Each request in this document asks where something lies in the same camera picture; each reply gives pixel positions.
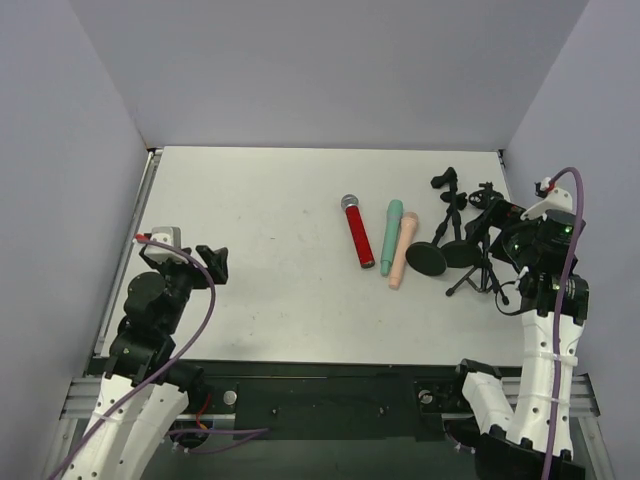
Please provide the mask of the black tripod microphone stand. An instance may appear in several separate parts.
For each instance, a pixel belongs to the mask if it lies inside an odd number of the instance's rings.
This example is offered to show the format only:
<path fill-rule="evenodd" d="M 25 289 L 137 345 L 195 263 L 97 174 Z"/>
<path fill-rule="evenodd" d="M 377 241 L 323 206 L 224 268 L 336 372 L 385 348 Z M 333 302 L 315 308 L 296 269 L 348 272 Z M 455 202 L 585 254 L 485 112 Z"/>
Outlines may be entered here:
<path fill-rule="evenodd" d="M 496 191 L 492 182 L 479 184 L 479 189 L 468 197 L 468 203 L 480 210 L 486 210 L 494 199 L 503 199 L 504 195 Z M 451 297 L 464 284 L 469 284 L 477 293 L 487 294 L 493 292 L 495 301 L 501 299 L 505 306 L 509 305 L 509 299 L 500 285 L 493 264 L 489 259 L 490 234 L 486 232 L 479 244 L 473 245 L 473 262 L 471 268 L 458 282 L 446 290 L 445 295 Z"/>

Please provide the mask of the red glitter microphone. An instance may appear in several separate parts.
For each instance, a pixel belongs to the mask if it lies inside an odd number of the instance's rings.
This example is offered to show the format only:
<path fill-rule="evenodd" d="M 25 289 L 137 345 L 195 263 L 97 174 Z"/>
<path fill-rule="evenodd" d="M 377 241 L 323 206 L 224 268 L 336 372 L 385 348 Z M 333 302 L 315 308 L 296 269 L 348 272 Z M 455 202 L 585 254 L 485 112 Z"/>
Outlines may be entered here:
<path fill-rule="evenodd" d="M 375 258 L 359 210 L 358 198 L 353 194 L 344 195 L 341 199 L 341 208 L 346 215 L 361 268 L 372 268 L 375 265 Z"/>

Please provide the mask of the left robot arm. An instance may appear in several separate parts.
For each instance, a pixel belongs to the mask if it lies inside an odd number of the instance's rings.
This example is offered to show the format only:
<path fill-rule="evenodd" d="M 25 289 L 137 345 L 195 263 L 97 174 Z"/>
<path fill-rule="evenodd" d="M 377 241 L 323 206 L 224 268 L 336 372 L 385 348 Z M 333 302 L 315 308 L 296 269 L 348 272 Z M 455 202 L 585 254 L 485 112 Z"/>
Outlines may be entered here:
<path fill-rule="evenodd" d="M 149 269 L 134 277 L 87 428 L 53 479 L 138 479 L 177 416 L 205 398 L 201 368 L 172 338 L 193 291 L 228 281 L 228 250 L 136 238 Z"/>

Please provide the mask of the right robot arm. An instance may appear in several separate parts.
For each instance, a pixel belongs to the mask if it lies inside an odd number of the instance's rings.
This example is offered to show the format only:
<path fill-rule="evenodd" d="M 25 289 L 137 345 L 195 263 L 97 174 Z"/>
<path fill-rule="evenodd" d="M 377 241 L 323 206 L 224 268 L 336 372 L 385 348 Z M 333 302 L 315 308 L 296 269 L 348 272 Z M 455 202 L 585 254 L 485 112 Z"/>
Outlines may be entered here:
<path fill-rule="evenodd" d="M 473 450 L 480 479 L 586 476 L 574 459 L 569 422 L 577 346 L 589 304 L 589 285 L 574 272 L 571 241 L 585 224 L 568 210 L 548 208 L 532 217 L 494 199 L 465 227 L 469 239 L 498 229 L 489 253 L 518 274 L 516 314 L 524 332 L 516 403 L 507 400 L 497 368 L 471 360 L 458 367 L 458 390 L 478 427 Z"/>

